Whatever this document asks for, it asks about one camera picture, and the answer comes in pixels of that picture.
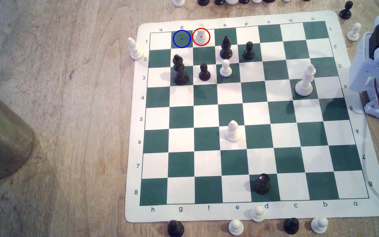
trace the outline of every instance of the white chess piece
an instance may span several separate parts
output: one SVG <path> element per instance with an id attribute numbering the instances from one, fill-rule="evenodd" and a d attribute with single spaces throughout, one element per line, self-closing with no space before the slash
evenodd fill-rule
<path id="1" fill-rule="evenodd" d="M 327 230 L 329 220 L 325 217 L 314 218 L 311 222 L 311 229 L 317 234 L 323 234 Z"/>
<path id="2" fill-rule="evenodd" d="M 222 67 L 220 68 L 220 75 L 228 77 L 232 74 L 232 68 L 230 68 L 229 60 L 224 59 L 222 62 Z"/>
<path id="3" fill-rule="evenodd" d="M 356 42 L 357 40 L 359 40 L 358 31 L 360 31 L 361 28 L 362 26 L 360 23 L 355 23 L 353 25 L 352 30 L 347 33 L 346 38 L 352 42 Z"/>
<path id="4" fill-rule="evenodd" d="M 266 209 L 260 205 L 251 209 L 251 219 L 255 222 L 261 222 L 266 216 Z"/>
<path id="5" fill-rule="evenodd" d="M 302 81 L 296 83 L 295 91 L 298 95 L 307 96 L 313 92 L 313 86 L 311 82 L 314 80 L 314 74 L 316 70 L 312 64 L 308 65 L 304 76 L 302 77 Z"/>
<path id="6" fill-rule="evenodd" d="M 131 37 L 128 38 L 128 49 L 131 51 L 131 58 L 134 60 L 140 60 L 144 57 L 143 51 L 138 47 L 135 40 Z"/>
<path id="7" fill-rule="evenodd" d="M 233 235 L 240 235 L 243 232 L 243 224 L 240 220 L 233 220 L 229 223 L 229 232 Z"/>

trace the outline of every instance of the wood grain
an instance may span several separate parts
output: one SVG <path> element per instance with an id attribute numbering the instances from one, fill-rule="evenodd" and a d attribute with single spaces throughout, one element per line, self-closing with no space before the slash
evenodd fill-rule
<path id="1" fill-rule="evenodd" d="M 125 220 L 134 61 L 140 24 L 343 9 L 344 0 L 206 7 L 188 0 L 11 1 L 0 5 L 0 98 L 36 134 L 26 164 L 0 180 L 0 236 L 167 236 L 166 223 Z M 356 1 L 372 30 L 379 0 Z M 346 41 L 350 59 L 357 43 Z M 379 155 L 379 119 L 367 116 Z M 318 236 L 301 219 L 295 236 Z M 230 236 L 228 221 L 185 222 L 184 236 Z M 283 220 L 243 221 L 241 236 L 287 236 Z M 321 236 L 379 236 L 379 217 L 331 218 Z"/>

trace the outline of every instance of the red circle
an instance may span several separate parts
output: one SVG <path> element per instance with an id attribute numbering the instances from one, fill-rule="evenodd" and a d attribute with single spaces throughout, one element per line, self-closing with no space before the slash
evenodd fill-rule
<path id="1" fill-rule="evenodd" d="M 207 41 L 207 43 L 205 43 L 205 44 L 203 44 L 203 45 L 201 45 L 201 44 L 197 44 L 197 43 L 194 41 L 194 33 L 195 33 L 197 30 L 199 30 L 199 29 L 203 29 L 203 30 L 207 31 L 207 33 L 208 33 L 208 41 Z M 198 45 L 198 46 L 205 46 L 206 44 L 208 44 L 208 42 L 210 42 L 210 38 L 211 38 L 211 36 L 210 36 L 210 32 L 209 32 L 207 29 L 204 29 L 204 28 L 198 28 L 197 30 L 194 30 L 194 32 L 192 33 L 192 41 L 194 42 L 194 44 L 196 44 L 196 45 Z"/>

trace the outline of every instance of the chessboard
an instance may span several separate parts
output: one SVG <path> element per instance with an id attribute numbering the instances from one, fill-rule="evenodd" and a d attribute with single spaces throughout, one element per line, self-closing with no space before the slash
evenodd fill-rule
<path id="1" fill-rule="evenodd" d="M 192 40 L 200 24 L 209 41 Z M 219 71 L 225 36 L 232 74 Z M 135 61 L 125 217 L 129 222 L 379 215 L 378 162 L 359 94 L 348 85 L 334 12 L 143 24 Z M 255 57 L 242 57 L 248 41 Z M 172 58 L 189 81 L 174 83 Z M 211 78 L 199 79 L 207 64 Z M 294 87 L 316 68 L 313 92 Z M 230 121 L 237 142 L 226 139 Z M 254 191 L 257 177 L 270 191 Z"/>

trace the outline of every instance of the blue circle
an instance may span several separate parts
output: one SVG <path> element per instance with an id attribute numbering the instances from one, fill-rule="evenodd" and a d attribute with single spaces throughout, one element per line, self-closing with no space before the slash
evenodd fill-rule
<path id="1" fill-rule="evenodd" d="M 179 46 L 177 46 L 176 43 L 175 43 L 175 35 L 176 35 L 176 33 L 180 32 L 180 31 L 185 31 L 185 32 L 188 34 L 188 36 L 189 36 L 189 42 L 188 42 L 188 44 L 187 44 L 186 46 L 184 46 L 184 47 L 179 47 Z M 191 35 L 190 35 L 190 33 L 189 33 L 188 31 L 186 31 L 186 30 L 178 30 L 177 32 L 175 32 L 175 34 L 173 34 L 172 40 L 173 40 L 173 43 L 174 43 L 178 48 L 186 48 L 186 47 L 188 47 L 188 46 L 190 45 L 190 43 L 191 43 Z"/>

